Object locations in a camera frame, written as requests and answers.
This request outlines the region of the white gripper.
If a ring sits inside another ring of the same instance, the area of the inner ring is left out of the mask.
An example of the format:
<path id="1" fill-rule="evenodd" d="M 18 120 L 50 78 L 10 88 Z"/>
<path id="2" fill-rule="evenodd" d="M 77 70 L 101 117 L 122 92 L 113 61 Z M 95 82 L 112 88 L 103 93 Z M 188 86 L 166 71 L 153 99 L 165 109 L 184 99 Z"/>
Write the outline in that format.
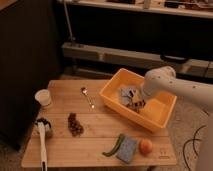
<path id="1" fill-rule="evenodd" d="M 129 93 L 133 100 L 140 100 L 142 98 L 142 101 L 135 103 L 136 109 L 144 108 L 146 105 L 145 101 L 151 98 L 151 96 L 144 91 L 143 87 L 140 88 L 140 92 L 137 89 L 133 89 L 130 90 Z"/>

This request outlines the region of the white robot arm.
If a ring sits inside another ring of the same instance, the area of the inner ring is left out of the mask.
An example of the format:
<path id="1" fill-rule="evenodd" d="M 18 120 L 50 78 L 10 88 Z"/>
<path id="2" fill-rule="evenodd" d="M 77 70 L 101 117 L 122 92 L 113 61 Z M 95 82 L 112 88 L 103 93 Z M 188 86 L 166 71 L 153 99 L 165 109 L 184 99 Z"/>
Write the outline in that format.
<path id="1" fill-rule="evenodd" d="M 161 91 L 183 97 L 210 113 L 196 171 L 213 171 L 213 84 L 178 79 L 172 67 L 164 66 L 145 74 L 144 81 L 140 84 L 139 97 L 147 102 Z"/>

